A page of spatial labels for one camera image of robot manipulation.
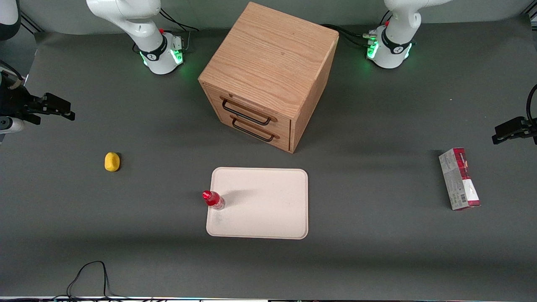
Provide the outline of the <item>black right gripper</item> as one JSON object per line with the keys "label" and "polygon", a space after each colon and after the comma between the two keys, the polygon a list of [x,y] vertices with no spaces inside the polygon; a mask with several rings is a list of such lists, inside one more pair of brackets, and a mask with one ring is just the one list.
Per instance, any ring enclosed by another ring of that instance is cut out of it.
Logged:
{"label": "black right gripper", "polygon": [[[39,97],[30,94],[24,86],[9,89],[13,84],[15,84],[13,81],[1,81],[0,114],[40,125],[42,119],[35,115],[42,108],[39,105]],[[75,112],[71,111],[71,103],[55,94],[44,94],[42,104],[44,107],[40,112],[41,115],[59,115],[70,121],[74,121],[76,118]]]}

